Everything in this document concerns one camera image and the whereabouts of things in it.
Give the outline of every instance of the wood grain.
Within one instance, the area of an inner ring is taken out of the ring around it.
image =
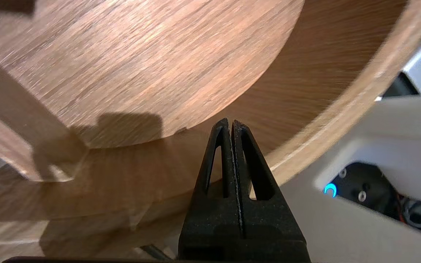
[[[86,146],[0,68],[0,157],[33,181],[71,180]]]
[[[32,13],[0,12],[0,65],[90,148],[138,144],[193,127],[247,90],[302,3],[25,0]],[[142,113],[162,123],[132,118]]]
[[[174,225],[173,215],[189,201],[209,128],[224,116],[251,128],[283,183],[349,130],[420,41],[421,0],[306,0],[261,78],[200,125],[147,143],[90,150],[76,179],[65,183],[0,171],[0,242],[40,241],[50,223],[54,241],[124,228],[136,233],[145,225],[154,233],[161,218]]]
[[[0,263],[14,256],[47,256],[49,258],[103,258],[129,259],[153,261],[154,258],[139,248],[143,243],[154,244],[168,256],[174,258],[172,251],[163,245],[161,236],[173,232],[180,224],[182,215],[170,218],[165,222],[156,223],[153,228],[144,226],[140,230],[131,232],[118,229],[112,232],[99,233],[87,237],[70,238],[65,240],[28,239],[17,243],[0,242]]]

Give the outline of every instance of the clamp jaw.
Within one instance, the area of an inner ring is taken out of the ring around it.
[[[215,150],[222,151],[221,198],[207,195]],[[253,184],[256,200],[249,197]],[[178,245],[178,258],[311,262],[306,240],[249,127],[217,122],[210,133]]]

